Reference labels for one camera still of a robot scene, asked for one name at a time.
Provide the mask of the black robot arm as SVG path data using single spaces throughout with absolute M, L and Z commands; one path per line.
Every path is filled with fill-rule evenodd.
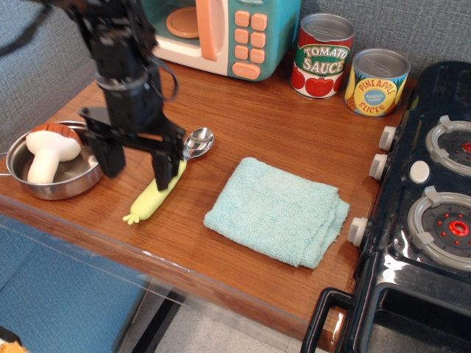
M 124 148 L 146 151 L 158 190 L 179 171 L 185 131 L 163 113 L 161 61 L 153 54 L 155 28 L 140 1 L 47 1 L 79 27 L 96 64 L 105 107 L 84 107 L 88 141 L 107 177 L 125 166 Z

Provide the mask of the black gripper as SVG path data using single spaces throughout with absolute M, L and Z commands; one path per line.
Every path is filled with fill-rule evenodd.
M 83 107 L 79 114 L 89 131 L 89 144 L 104 175 L 117 177 L 125 167 L 124 147 L 152 156 L 158 190 L 169 187 L 183 157 L 185 130 L 163 113 L 165 96 L 152 80 L 135 87 L 99 83 L 104 107 Z

